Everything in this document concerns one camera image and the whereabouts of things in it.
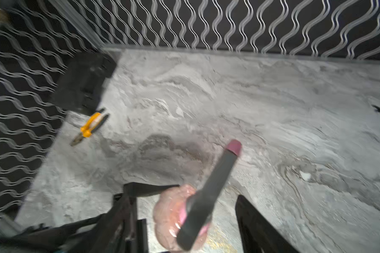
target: patterned wallpaper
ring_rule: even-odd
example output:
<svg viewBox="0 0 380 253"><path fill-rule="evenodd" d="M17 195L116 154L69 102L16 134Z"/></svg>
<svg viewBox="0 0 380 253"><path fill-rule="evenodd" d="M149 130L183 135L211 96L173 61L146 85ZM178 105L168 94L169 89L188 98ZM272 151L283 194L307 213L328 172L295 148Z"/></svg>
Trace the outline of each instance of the patterned wallpaper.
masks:
<svg viewBox="0 0 380 253"><path fill-rule="evenodd" d="M380 60L379 0L68 0L104 43Z"/></svg>
<svg viewBox="0 0 380 253"><path fill-rule="evenodd" d="M67 60L89 43L47 0L20 0L0 27L0 212L16 211L65 111L48 103Z"/></svg>

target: black mark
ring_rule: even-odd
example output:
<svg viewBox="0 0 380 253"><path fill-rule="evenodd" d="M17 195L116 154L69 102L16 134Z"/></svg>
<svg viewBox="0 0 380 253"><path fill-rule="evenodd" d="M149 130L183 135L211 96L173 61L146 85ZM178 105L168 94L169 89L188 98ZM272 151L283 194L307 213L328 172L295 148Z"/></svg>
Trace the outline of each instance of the black mark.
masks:
<svg viewBox="0 0 380 253"><path fill-rule="evenodd" d="M377 105L374 105L374 104L372 104L372 107L375 108L375 112L380 113L380 107L378 107Z"/></svg>

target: pink cap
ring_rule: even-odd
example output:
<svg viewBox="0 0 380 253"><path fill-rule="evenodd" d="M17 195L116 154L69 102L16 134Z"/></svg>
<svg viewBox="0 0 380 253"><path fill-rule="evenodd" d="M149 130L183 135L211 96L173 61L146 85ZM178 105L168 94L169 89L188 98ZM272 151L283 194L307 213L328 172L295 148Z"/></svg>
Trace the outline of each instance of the pink cap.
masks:
<svg viewBox="0 0 380 253"><path fill-rule="evenodd" d="M227 149L239 156L241 154L242 144L238 140L231 140L227 145Z"/></svg>

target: pliers jaw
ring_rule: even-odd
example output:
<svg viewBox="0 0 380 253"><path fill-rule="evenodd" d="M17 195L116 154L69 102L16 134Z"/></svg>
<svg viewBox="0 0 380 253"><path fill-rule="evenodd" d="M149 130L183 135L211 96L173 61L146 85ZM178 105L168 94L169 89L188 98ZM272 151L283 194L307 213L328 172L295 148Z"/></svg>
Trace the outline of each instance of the pliers jaw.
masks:
<svg viewBox="0 0 380 253"><path fill-rule="evenodd" d="M72 140L71 142L71 146L75 146L79 143L82 142L82 140L84 139L85 137L83 136L82 133L79 133L78 135L76 135L76 137Z"/></svg>
<svg viewBox="0 0 380 253"><path fill-rule="evenodd" d="M110 114L102 114L105 111L104 108L94 113L90 119L80 128L80 133L73 139L71 146L79 144L84 138L89 138L95 133L108 119Z"/></svg>

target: pink object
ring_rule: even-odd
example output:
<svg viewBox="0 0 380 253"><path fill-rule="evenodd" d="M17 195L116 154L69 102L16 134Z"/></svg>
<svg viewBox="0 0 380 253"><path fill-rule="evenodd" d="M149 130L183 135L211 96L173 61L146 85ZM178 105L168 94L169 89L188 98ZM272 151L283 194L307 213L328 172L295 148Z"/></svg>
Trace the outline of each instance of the pink object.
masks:
<svg viewBox="0 0 380 253"><path fill-rule="evenodd" d="M186 200L195 193L196 189L189 184L169 188L162 192L153 209L156 238L164 248L171 252L183 251L176 242L176 236L186 219L186 210L184 209ZM198 250L203 246L207 239L208 226L204 226L206 227L203 227L204 232L198 234L192 250Z"/></svg>
<svg viewBox="0 0 380 253"><path fill-rule="evenodd" d="M242 144L238 140L231 140L227 145L227 149L239 156L241 154Z"/></svg>

